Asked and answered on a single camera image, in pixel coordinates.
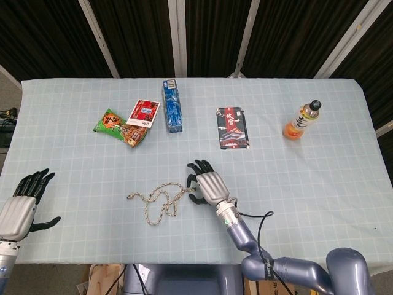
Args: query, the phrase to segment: gray robot arm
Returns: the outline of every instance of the gray robot arm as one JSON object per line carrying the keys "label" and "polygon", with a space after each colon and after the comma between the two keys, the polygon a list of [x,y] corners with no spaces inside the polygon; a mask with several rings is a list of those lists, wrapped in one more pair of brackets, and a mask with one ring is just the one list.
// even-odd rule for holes
{"label": "gray robot arm", "polygon": [[331,251],[326,260],[330,275],[312,261],[288,257],[273,259],[265,249],[259,247],[238,210],[230,202],[229,191],[218,173],[207,161],[195,162],[198,166],[188,164],[196,176],[189,176],[187,186],[190,186],[191,181],[196,181],[204,200],[197,199],[194,195],[190,198],[197,204],[205,203],[215,207],[217,216],[227,228],[237,249],[250,254],[241,263],[246,278],[257,281],[272,280],[279,276],[285,282],[329,295],[375,294],[365,259],[355,250],[339,248]]}
{"label": "gray robot arm", "polygon": [[6,200],[0,213],[0,295],[5,290],[18,256],[17,243],[29,232],[51,228],[60,220],[58,216],[48,223],[33,223],[45,188],[55,176],[54,173],[46,175],[48,172],[49,169],[45,169],[23,178],[14,196]]}

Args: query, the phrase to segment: grid pattern tablecloth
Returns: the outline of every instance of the grid pattern tablecloth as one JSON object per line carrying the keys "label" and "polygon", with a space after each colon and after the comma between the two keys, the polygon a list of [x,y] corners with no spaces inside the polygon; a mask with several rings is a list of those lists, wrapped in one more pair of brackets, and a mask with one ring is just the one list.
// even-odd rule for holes
{"label": "grid pattern tablecloth", "polygon": [[[185,184],[194,159],[212,163],[244,213],[274,210],[263,245],[274,257],[324,263],[333,248],[361,251],[374,269],[393,265],[392,186],[362,89],[336,79],[178,79],[184,131],[168,133],[161,108],[132,149],[92,132],[107,108],[127,118],[136,100],[162,100],[162,79],[23,81],[17,129],[0,179],[4,203],[28,173],[56,172],[18,262],[239,263],[213,208],[184,197],[178,216],[148,226],[144,203],[126,200],[167,181]],[[300,141],[282,127],[300,105],[322,101]],[[222,151],[216,108],[245,111],[250,148]],[[155,219],[161,204],[150,210]],[[246,219],[257,232],[258,219]]]}

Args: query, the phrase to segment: snack bag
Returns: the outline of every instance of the snack bag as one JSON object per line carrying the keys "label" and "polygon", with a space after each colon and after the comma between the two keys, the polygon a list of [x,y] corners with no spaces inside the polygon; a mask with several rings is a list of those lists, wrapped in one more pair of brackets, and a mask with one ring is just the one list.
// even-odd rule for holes
{"label": "snack bag", "polygon": [[135,147],[143,140],[148,128],[127,125],[123,118],[108,109],[93,131],[104,132]]}

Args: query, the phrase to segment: blue box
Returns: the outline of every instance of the blue box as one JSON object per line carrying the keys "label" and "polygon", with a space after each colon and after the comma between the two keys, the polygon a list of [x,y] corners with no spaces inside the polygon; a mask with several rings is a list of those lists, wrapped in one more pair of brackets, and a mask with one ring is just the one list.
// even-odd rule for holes
{"label": "blue box", "polygon": [[170,133],[182,132],[182,110],[180,107],[180,97],[177,91],[176,80],[164,80],[162,84],[166,126]]}

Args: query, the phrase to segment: orange drink bottle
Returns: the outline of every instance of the orange drink bottle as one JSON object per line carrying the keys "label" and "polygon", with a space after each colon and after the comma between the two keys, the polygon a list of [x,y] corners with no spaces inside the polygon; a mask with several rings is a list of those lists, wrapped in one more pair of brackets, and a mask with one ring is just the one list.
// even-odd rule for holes
{"label": "orange drink bottle", "polygon": [[296,118],[288,122],[285,126],[282,134],[290,140],[299,139],[307,127],[317,121],[321,105],[322,104],[319,100],[313,100],[311,103],[302,106],[297,113]]}

